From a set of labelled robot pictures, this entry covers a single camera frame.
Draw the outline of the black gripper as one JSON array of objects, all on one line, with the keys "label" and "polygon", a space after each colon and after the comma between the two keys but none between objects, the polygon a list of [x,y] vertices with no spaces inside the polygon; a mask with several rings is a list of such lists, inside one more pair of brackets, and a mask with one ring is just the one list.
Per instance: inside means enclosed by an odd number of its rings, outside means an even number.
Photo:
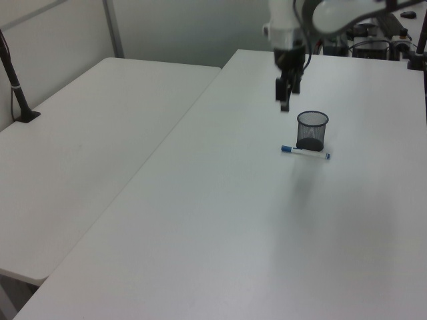
[{"label": "black gripper", "polygon": [[276,79],[276,101],[281,112],[290,110],[290,95],[300,94],[300,83],[304,72],[306,46],[300,45],[291,49],[274,48],[274,62],[282,76]]}]

